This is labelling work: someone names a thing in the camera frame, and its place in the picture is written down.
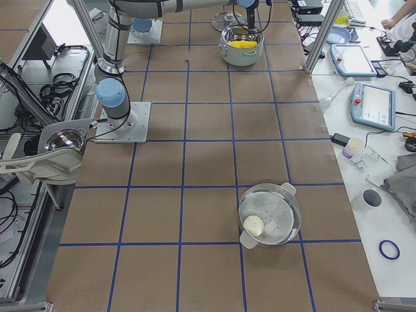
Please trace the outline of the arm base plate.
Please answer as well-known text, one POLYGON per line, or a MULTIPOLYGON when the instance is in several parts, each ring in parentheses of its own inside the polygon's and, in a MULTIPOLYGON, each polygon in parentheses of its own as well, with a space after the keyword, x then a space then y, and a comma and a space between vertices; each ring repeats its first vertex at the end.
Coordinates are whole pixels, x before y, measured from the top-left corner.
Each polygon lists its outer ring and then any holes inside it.
POLYGON ((128 45, 158 45, 161 43, 163 20, 139 19, 133 20, 128 45))
POLYGON ((151 103, 149 101, 132 101, 130 114, 126 121, 111 119, 102 109, 100 118, 105 121, 98 123, 96 133, 90 140, 98 144, 145 143, 150 112, 151 103))

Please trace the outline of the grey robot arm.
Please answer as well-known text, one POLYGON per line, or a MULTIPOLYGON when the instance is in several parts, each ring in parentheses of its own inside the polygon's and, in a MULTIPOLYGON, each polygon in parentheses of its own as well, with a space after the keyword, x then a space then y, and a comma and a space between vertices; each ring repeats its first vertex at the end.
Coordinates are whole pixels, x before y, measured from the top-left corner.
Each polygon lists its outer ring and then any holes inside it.
POLYGON ((177 41, 156 48, 157 55, 165 58, 164 63, 173 66, 183 60, 176 52, 185 49, 185 35, 192 28, 192 15, 202 10, 212 12, 216 8, 239 6, 245 9, 245 16, 235 10, 221 10, 210 22, 213 29, 220 32, 218 56, 223 62, 238 69, 251 68, 262 57, 265 41, 255 24, 258 5, 258 1, 109 1, 103 54, 95 68, 96 97, 103 108, 101 119, 96 122, 97 139, 142 142, 149 136, 162 140, 169 137, 169 130, 176 131, 174 140, 184 138, 186 127, 180 126, 179 119, 186 117, 186 105, 174 101, 175 96, 186 97, 183 89, 174 86, 177 77, 184 74, 162 70, 144 74, 144 90, 154 90, 168 97, 166 110, 150 102, 135 101, 132 97, 135 85, 127 86, 124 82, 125 71, 137 61, 134 53, 138 48, 131 38, 144 41, 146 54, 142 60, 147 60, 153 45, 150 38, 155 36, 155 44, 159 44, 164 35, 163 16, 187 16, 188 19, 179 22, 178 34, 173 34, 173 28, 165 34, 177 41))
POLYGON ((132 22, 132 33, 142 35, 150 32, 153 27, 152 19, 134 18, 132 22))

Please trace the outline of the person hand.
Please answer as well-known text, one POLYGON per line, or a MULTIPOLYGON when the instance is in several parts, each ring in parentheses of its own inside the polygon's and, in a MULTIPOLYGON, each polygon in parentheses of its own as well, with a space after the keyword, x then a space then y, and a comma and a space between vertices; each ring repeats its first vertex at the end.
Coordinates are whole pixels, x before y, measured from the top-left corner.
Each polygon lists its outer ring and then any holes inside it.
POLYGON ((381 24, 384 29, 392 29, 397 22, 394 19, 385 19, 381 21, 381 24))

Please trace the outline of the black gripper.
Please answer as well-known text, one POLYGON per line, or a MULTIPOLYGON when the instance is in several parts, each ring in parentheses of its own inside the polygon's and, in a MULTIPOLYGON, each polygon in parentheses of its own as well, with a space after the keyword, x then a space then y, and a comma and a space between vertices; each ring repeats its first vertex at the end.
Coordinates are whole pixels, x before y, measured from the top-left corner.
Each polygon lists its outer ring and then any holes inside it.
POLYGON ((255 7, 250 6, 246 9, 247 28, 248 30, 255 29, 255 7))

